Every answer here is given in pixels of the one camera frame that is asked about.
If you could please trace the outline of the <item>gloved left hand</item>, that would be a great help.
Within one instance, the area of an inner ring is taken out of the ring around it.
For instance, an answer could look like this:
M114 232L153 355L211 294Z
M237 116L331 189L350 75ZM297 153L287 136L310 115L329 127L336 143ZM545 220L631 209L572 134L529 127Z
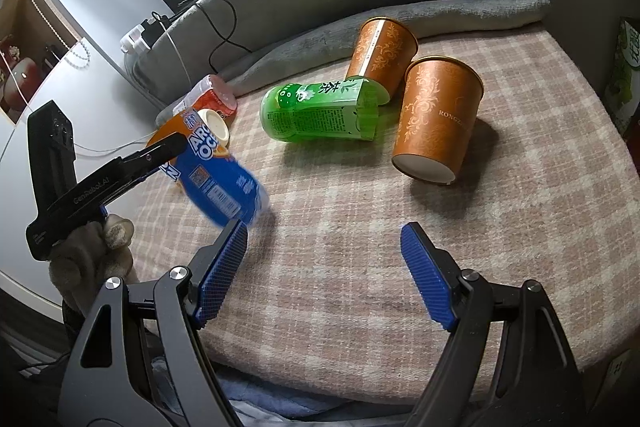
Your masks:
M139 282L130 251L133 237L134 224L112 213L104 225L89 222L53 249L50 280L66 306L86 317L110 277Z

